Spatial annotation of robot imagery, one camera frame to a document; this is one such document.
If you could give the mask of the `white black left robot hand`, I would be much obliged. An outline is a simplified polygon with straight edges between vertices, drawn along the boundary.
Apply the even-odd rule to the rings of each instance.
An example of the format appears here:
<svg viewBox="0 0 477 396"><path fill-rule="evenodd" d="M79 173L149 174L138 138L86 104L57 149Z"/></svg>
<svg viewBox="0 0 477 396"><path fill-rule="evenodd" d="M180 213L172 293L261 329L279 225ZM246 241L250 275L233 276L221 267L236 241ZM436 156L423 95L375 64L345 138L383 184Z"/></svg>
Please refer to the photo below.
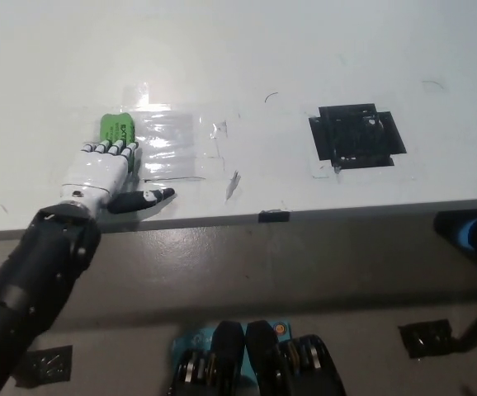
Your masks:
<svg viewBox="0 0 477 396"><path fill-rule="evenodd" d="M172 188L139 191L129 187L137 174L139 145L123 139L85 144L62 183L60 202L76 205L96 218L152 208L176 195Z"/></svg>

